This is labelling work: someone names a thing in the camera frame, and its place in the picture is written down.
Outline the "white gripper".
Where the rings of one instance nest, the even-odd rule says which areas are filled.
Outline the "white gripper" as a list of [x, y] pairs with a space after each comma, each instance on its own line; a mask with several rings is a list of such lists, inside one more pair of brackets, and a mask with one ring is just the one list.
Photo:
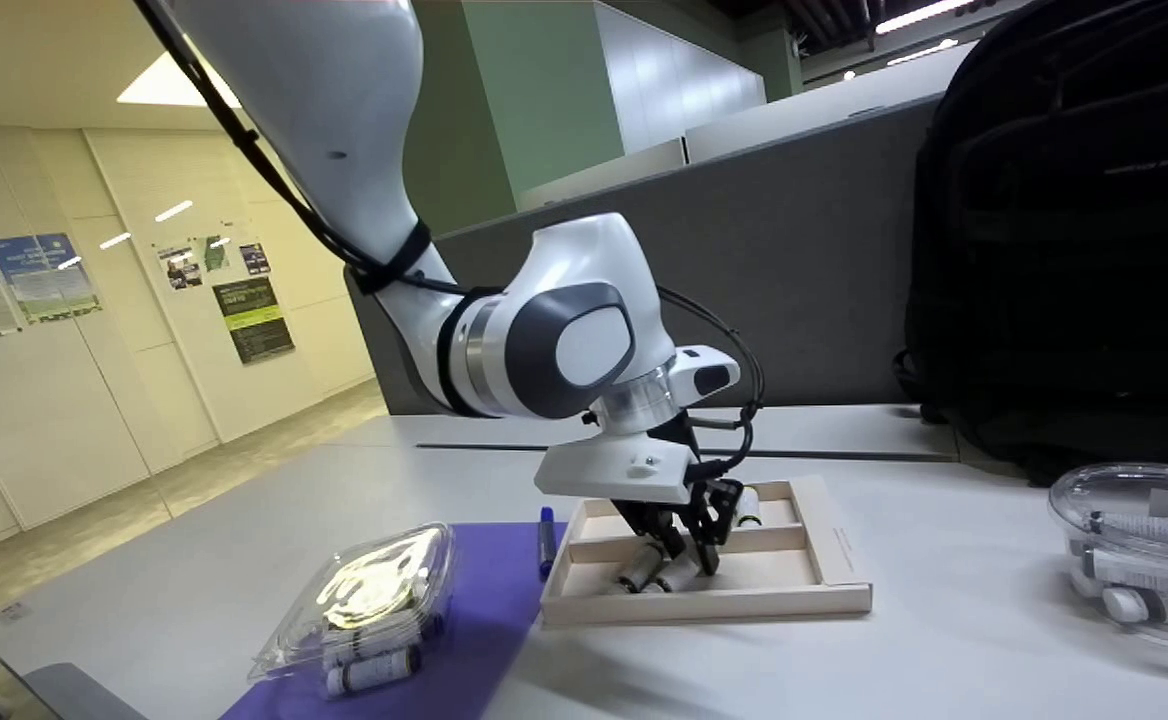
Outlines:
[[664, 504], [684, 508], [690, 498], [689, 530], [697, 538], [697, 562], [710, 575], [721, 566], [721, 544], [730, 537], [730, 508], [744, 493], [738, 480], [717, 476], [721, 465], [703, 459], [689, 441], [600, 432], [547, 446], [537, 469], [537, 487], [547, 494], [615, 498], [627, 526], [664, 555], [684, 553], [684, 537]]

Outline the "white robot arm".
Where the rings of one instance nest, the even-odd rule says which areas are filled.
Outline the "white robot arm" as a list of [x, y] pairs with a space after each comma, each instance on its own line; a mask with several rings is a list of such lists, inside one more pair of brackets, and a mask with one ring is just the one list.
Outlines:
[[697, 446], [690, 408], [738, 363], [673, 339], [631, 222], [538, 222], [500, 287], [458, 283], [438, 255], [449, 232], [511, 210], [458, 0], [131, 3], [258, 180], [378, 303], [436, 402], [587, 419], [537, 482], [627, 519], [627, 586], [721, 566], [744, 482]]

